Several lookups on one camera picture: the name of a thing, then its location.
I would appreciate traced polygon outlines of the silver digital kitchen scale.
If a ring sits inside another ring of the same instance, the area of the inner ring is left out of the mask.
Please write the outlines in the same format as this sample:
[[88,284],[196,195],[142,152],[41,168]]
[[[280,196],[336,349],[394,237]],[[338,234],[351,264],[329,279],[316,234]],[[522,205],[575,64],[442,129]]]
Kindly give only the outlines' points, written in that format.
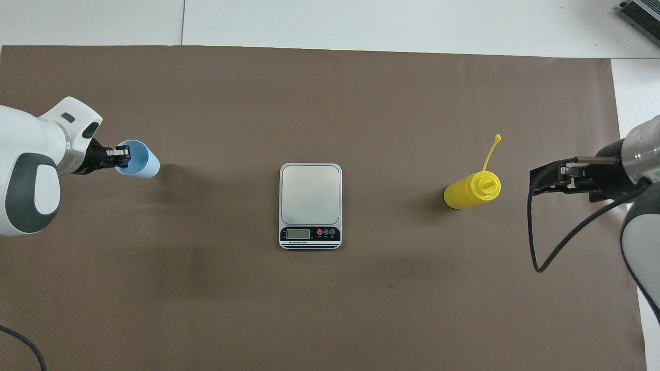
[[343,242],[342,168],[285,163],[279,171],[278,244],[289,251],[332,251]]

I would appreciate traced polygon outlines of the light blue cup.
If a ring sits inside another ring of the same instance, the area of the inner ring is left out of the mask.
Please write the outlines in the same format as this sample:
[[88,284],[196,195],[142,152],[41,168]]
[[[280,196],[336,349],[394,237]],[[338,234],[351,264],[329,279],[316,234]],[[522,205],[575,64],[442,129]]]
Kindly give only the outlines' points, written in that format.
[[139,140],[125,140],[118,146],[128,146],[130,159],[126,167],[115,167],[115,171],[135,178],[153,178],[160,169],[160,161],[151,150]]

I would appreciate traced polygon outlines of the grey metal device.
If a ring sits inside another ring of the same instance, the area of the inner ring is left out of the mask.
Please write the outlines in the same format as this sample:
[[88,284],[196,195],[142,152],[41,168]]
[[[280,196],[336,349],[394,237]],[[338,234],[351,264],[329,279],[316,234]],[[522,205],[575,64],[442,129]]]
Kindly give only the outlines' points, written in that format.
[[660,47],[660,0],[623,0],[618,14]]

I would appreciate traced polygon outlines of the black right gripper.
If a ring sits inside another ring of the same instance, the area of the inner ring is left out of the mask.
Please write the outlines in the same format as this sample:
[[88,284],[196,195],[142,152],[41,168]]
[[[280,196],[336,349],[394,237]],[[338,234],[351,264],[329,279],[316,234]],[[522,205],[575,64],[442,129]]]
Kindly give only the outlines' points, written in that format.
[[[591,203],[602,200],[626,200],[632,195],[632,182],[621,162],[621,150],[624,141],[619,140],[604,146],[597,157],[612,157],[618,160],[611,165],[590,164],[589,178],[596,184],[597,190],[589,193]],[[530,171],[530,189],[533,196],[543,193],[563,192],[570,185],[570,194],[588,193],[588,178],[572,178],[563,173],[566,161],[554,161]]]

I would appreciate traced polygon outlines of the brown paper mat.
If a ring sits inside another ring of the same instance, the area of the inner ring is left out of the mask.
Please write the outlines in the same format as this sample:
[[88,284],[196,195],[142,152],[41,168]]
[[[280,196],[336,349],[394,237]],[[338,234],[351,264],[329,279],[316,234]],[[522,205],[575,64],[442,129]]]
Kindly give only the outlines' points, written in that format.
[[[0,324],[48,371],[646,371],[625,207],[542,274],[527,241],[529,171],[620,137],[608,59],[2,48],[0,104],[66,96],[161,169],[63,176],[0,237]],[[497,133],[500,194],[448,207]],[[285,163],[342,168],[339,249],[279,246]]]

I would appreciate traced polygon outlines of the yellow squeeze bottle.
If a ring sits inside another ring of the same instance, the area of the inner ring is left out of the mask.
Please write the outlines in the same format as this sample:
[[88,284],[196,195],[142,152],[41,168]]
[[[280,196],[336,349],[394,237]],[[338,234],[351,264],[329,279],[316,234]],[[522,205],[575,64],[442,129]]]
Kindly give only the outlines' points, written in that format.
[[500,141],[502,141],[501,134],[495,134],[493,144],[488,155],[486,155],[481,171],[474,172],[445,188],[443,200],[448,207],[461,210],[475,205],[487,204],[498,197],[502,190],[502,184],[498,176],[488,170],[488,164]]

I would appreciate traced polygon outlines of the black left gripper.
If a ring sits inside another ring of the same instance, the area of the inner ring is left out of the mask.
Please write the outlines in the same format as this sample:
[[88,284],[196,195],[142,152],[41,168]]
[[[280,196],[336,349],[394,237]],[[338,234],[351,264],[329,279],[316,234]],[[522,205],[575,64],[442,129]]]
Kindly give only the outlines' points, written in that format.
[[73,175],[88,175],[94,171],[109,167],[128,168],[130,158],[129,146],[116,146],[108,148],[102,146],[97,140],[91,140],[87,147],[85,157]]

